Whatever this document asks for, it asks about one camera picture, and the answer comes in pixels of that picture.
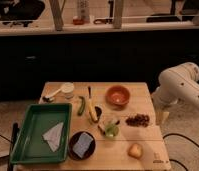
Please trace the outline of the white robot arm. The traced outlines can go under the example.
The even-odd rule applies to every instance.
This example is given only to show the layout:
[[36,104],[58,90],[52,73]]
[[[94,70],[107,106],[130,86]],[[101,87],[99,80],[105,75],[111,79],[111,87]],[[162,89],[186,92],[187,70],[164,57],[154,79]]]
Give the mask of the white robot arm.
[[199,110],[199,66],[186,62],[163,70],[158,77],[159,87],[152,94],[157,109],[164,109],[184,100]]

